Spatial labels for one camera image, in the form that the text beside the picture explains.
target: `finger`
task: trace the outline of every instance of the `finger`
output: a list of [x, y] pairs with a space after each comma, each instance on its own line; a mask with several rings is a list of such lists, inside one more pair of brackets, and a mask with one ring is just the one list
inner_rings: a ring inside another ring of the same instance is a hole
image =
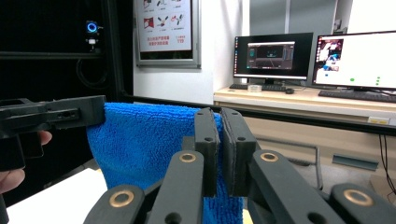
[[9, 171], [5, 178], [0, 182], [0, 193], [15, 189], [25, 178], [25, 172], [20, 170]]
[[0, 183], [3, 182], [3, 179], [9, 174], [9, 171], [0, 172]]
[[46, 131], [40, 131], [38, 135], [40, 135], [41, 145], [46, 145], [52, 138], [52, 134]]

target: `white wall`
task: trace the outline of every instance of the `white wall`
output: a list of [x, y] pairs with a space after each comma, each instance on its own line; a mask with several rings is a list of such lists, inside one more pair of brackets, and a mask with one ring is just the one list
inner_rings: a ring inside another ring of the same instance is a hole
[[347, 32], [396, 30], [394, 0], [353, 1]]
[[212, 105], [214, 91], [233, 83], [233, 38], [242, 33], [243, 2], [201, 0], [202, 68], [134, 65], [134, 95]]

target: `blue towel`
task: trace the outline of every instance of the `blue towel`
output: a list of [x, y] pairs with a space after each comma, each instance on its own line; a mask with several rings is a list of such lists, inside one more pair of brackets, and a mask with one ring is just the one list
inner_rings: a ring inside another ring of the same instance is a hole
[[[107, 188], [129, 184], [146, 189], [164, 177], [183, 136], [194, 136], [198, 108], [175, 105], [105, 103], [106, 121], [87, 129], [92, 155], [105, 176]], [[221, 117], [215, 114], [219, 136]], [[221, 175], [217, 196], [204, 198], [204, 223], [242, 223], [242, 198], [228, 197]]]

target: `computer monitor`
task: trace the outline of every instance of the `computer monitor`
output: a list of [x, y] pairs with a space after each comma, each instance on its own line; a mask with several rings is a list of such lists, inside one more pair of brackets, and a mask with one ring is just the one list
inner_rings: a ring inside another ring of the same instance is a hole
[[319, 35], [313, 86], [396, 91], [396, 31]]
[[236, 36], [233, 77], [307, 80], [313, 33]]

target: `screw hole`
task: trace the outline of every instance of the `screw hole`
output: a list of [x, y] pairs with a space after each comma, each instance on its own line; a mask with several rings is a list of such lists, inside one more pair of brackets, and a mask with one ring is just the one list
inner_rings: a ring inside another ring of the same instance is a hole
[[308, 214], [308, 219], [315, 224], [325, 224], [326, 218], [324, 218], [321, 214], [318, 213], [310, 213]]
[[261, 158], [264, 161], [277, 161], [278, 160], [277, 155], [275, 155], [273, 153], [262, 153]]
[[357, 189], [344, 190], [344, 196], [350, 202], [360, 206], [372, 206], [374, 204], [373, 199], [369, 195]]
[[181, 216], [178, 213], [170, 213], [165, 217], [166, 224], [179, 224], [181, 222]]
[[184, 153], [183, 155], [181, 155], [179, 157], [179, 159], [183, 162], [192, 162], [196, 160], [196, 157], [194, 154], [190, 154], [190, 153]]
[[123, 207], [131, 203], [133, 200], [134, 194], [131, 191], [125, 189], [115, 192], [113, 195], [111, 195], [109, 202], [113, 207]]

